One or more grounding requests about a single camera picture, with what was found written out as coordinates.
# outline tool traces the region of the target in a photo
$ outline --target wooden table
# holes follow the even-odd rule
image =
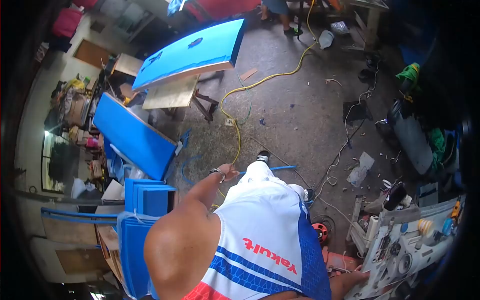
[[[142,108],[159,108],[168,116],[173,116],[177,108],[188,107],[190,103],[193,102],[205,116],[205,120],[213,121],[212,113],[218,106],[218,101],[198,92],[197,83],[199,78],[200,75],[193,75],[169,84],[150,88]],[[210,102],[210,107],[206,109],[200,101],[198,101],[198,98]]]
[[[357,12],[355,12],[355,20],[365,35],[365,45],[363,47],[342,46],[342,49],[373,52],[375,42],[377,40],[377,29],[380,13],[387,11],[389,8],[385,3],[383,3],[382,0],[352,0],[350,4],[368,8],[368,19],[366,25],[361,20]]]

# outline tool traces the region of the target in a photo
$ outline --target pink fabric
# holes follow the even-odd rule
[[[85,9],[91,9],[98,0],[73,0],[72,2],[80,7],[83,6]]]
[[[82,19],[82,12],[73,8],[62,8],[53,24],[52,33],[56,36],[72,37]]]
[[[237,13],[248,12],[261,4],[261,0],[197,0],[197,3],[210,15],[210,17],[219,21]],[[185,2],[187,8],[200,22],[205,21],[202,14],[195,9],[188,1]]]

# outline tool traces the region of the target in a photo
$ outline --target stack of blue foam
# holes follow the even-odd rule
[[[168,213],[176,189],[161,181],[125,179],[125,211],[148,216]]]
[[[144,219],[142,216],[119,217],[123,277],[127,292],[136,299],[149,294],[150,275],[144,260],[144,243],[154,223],[155,220]]]

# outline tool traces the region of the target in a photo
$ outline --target shorts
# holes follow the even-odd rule
[[[288,5],[285,0],[262,0],[262,4],[271,12],[288,15]]]

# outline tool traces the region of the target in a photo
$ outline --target wristwatch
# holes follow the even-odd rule
[[[220,171],[219,168],[215,168],[215,169],[210,170],[210,172],[208,172],[208,174],[210,175],[210,174],[212,174],[212,173],[214,173],[214,172],[218,172],[218,173],[220,173],[220,174],[222,175],[222,180],[219,182],[219,183],[222,183],[222,182],[225,180],[225,174],[223,174],[223,172]]]

